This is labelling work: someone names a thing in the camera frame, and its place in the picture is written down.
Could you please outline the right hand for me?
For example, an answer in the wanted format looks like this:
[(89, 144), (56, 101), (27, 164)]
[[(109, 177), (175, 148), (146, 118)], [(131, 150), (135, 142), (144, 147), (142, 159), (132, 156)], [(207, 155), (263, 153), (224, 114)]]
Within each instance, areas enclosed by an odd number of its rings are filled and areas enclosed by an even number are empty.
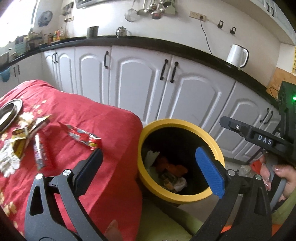
[[(261, 163), (260, 175), (262, 176), (266, 190), (270, 191), (272, 189), (272, 185), (270, 181), (270, 171), (266, 166), (266, 157), (267, 155), (259, 158)], [(273, 165), (273, 171), (278, 177), (284, 178), (287, 181), (278, 200), (278, 202), (281, 202), (288, 199), (295, 189), (295, 167), (291, 165)]]

